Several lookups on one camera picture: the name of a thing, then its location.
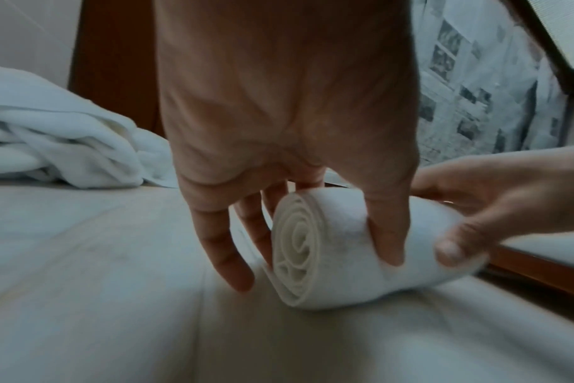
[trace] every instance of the rolled towel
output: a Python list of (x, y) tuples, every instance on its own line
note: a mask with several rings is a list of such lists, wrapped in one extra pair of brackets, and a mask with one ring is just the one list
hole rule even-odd
[(268, 271), (281, 300), (299, 309), (342, 307), (450, 281), (485, 265), (486, 254), (456, 268), (439, 264), (433, 244), (462, 216), (416, 197), (410, 205), (405, 262), (391, 266), (375, 253), (361, 191), (331, 187), (284, 197), (274, 215)]

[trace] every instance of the white bedsheet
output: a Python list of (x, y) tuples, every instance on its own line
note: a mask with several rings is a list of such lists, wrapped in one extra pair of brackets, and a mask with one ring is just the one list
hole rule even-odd
[(574, 324), (474, 278), (309, 313), (257, 277), (176, 190), (0, 184), (0, 382), (574, 382)]

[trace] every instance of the crumpled white towel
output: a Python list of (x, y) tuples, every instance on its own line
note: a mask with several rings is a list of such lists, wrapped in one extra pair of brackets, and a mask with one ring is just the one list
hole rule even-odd
[(0, 178), (177, 187), (167, 140), (32, 73), (0, 68)]
[(366, 223), (363, 193), (330, 187), (284, 197), (272, 226), (270, 280), (281, 300), (300, 309), (330, 309), (435, 285), (478, 271), (481, 254), (457, 268), (438, 264), (433, 244), (461, 221), (454, 210), (412, 197), (405, 263), (381, 261)]

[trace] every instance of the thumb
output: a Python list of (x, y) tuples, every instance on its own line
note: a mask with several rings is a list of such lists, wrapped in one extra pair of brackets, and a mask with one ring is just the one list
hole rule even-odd
[(519, 204), (496, 201), (467, 217), (435, 244), (436, 259), (457, 266), (503, 240), (530, 233), (534, 220), (522, 210)]

